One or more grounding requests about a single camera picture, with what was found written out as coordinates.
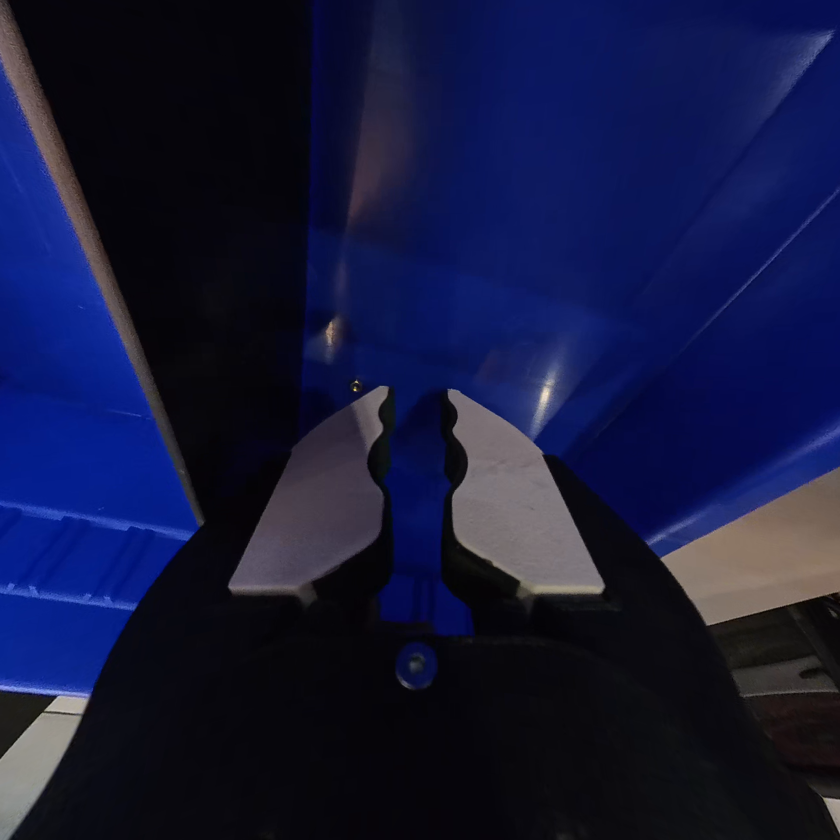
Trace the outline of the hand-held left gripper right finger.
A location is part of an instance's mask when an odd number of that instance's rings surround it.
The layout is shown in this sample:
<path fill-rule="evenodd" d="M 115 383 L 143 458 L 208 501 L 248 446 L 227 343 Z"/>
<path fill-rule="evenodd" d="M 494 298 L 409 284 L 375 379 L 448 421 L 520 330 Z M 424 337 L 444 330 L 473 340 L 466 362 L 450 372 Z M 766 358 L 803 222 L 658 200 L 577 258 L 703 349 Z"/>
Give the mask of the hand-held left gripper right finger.
<path fill-rule="evenodd" d="M 605 583 L 542 450 L 448 389 L 442 571 L 464 602 L 600 602 Z"/>

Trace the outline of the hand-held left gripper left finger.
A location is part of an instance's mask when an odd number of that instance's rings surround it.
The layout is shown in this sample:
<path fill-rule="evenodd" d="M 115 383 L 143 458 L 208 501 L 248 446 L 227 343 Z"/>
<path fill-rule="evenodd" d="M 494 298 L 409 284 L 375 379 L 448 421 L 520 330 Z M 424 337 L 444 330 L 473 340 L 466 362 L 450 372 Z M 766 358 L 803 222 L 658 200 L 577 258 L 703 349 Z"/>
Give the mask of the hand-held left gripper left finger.
<path fill-rule="evenodd" d="M 386 485 L 395 401 L 375 387 L 323 420 L 291 450 L 238 566 L 235 596 L 375 599 L 393 571 Z"/>

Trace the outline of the black bin divider plate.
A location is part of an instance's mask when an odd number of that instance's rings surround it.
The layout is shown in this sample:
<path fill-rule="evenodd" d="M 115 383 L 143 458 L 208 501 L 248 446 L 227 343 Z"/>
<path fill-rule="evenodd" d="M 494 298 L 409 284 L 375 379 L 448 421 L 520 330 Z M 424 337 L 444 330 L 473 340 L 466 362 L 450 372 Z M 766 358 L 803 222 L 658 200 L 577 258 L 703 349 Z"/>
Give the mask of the black bin divider plate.
<path fill-rule="evenodd" d="M 298 431 L 312 3 L 2 9 L 211 518 Z"/>

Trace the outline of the blue plastic storage bin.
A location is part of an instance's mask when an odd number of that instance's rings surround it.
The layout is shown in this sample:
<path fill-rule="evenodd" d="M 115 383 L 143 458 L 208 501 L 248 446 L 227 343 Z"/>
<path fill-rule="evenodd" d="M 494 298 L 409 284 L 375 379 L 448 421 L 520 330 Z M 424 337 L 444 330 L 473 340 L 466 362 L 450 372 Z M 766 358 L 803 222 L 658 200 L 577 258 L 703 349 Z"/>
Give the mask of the blue plastic storage bin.
<path fill-rule="evenodd" d="M 84 697 L 203 514 L 10 37 L 2 690 Z M 394 389 L 386 620 L 470 630 L 446 388 L 660 557 L 838 469 L 838 2 L 311 2 L 310 66 L 286 454 Z"/>

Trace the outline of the pale desk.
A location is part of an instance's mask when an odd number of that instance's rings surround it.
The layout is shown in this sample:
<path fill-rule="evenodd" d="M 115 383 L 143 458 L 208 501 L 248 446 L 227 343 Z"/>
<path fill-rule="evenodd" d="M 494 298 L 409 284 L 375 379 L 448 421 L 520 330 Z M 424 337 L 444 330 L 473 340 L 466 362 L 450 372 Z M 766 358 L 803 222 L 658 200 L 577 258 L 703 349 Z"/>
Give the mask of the pale desk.
<path fill-rule="evenodd" d="M 665 556 L 708 625 L 839 592 L 839 470 Z"/>

